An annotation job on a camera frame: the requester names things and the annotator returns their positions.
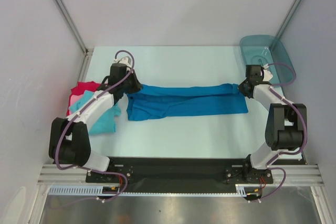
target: metal floor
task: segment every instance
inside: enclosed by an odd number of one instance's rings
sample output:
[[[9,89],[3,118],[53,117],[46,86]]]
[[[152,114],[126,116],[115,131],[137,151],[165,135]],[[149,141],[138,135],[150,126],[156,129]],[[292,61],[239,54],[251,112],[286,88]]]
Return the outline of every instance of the metal floor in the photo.
[[[48,196],[40,224],[321,223],[310,187],[284,187],[261,204],[226,197],[123,196],[105,204],[85,200],[57,210],[48,208],[79,198]]]

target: white wall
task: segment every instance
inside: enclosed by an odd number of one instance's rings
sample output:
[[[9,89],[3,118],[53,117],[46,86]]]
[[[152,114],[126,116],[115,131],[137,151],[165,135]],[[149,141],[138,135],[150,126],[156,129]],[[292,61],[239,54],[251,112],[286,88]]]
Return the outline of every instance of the white wall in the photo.
[[[293,0],[64,0],[88,47],[238,45],[275,35]]]
[[[308,161],[317,163],[336,209],[336,2],[303,0],[282,41],[297,73],[286,95],[307,106]]]
[[[0,219],[24,186],[23,223],[48,160],[50,124],[66,112],[82,54],[53,0],[0,5]]]

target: blue garment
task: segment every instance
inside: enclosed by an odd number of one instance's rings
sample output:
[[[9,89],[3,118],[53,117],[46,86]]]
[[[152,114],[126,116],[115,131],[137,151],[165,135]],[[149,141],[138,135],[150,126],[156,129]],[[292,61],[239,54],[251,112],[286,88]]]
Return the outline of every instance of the blue garment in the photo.
[[[245,97],[236,84],[191,88],[143,85],[141,91],[128,94],[128,98],[127,114],[130,121],[248,112]]]
[[[69,107],[71,113],[76,112],[80,107],[82,107],[87,101],[89,101],[93,96],[93,92],[85,91],[83,96]],[[118,104],[114,105],[112,108],[106,110],[101,117],[96,121],[96,123],[91,127],[89,134],[96,135],[101,133],[114,133],[116,132],[116,123],[114,121],[115,116],[120,116],[121,110]]]

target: white table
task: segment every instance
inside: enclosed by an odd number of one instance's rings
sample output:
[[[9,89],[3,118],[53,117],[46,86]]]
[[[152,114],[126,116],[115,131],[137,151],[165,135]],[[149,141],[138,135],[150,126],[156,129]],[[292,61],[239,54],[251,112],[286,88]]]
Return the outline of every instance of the white table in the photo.
[[[241,83],[245,66],[239,47],[96,47],[85,81],[101,82],[118,50],[135,57],[141,83],[161,87],[215,86]],[[106,156],[245,158],[265,142],[267,110],[246,99],[247,114],[171,117],[128,121],[128,98],[119,101],[117,132],[90,136],[94,151]]]

